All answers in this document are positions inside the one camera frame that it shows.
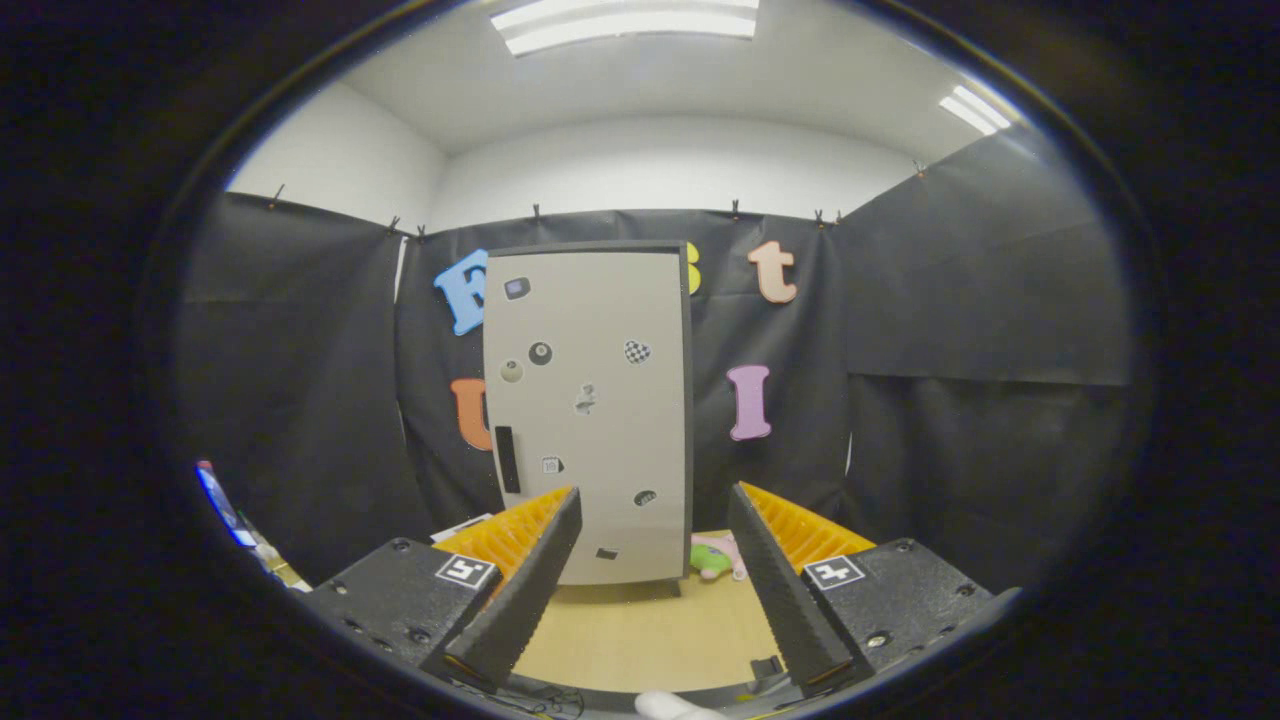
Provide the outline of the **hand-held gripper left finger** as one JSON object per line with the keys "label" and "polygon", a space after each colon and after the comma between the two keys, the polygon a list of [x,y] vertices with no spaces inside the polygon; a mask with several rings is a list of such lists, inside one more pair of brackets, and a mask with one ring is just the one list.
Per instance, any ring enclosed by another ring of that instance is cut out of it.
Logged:
{"label": "hand-held gripper left finger", "polygon": [[490,692],[531,641],[581,529],[579,489],[566,486],[434,544],[396,537],[305,603],[403,666]]}

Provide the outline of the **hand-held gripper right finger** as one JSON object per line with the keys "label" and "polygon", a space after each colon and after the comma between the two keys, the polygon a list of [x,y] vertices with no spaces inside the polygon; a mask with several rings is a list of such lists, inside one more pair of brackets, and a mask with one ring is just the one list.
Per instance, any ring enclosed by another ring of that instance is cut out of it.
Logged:
{"label": "hand-held gripper right finger", "polygon": [[800,691],[899,676],[986,635],[1021,597],[995,593],[910,537],[877,544],[749,483],[730,530]]}

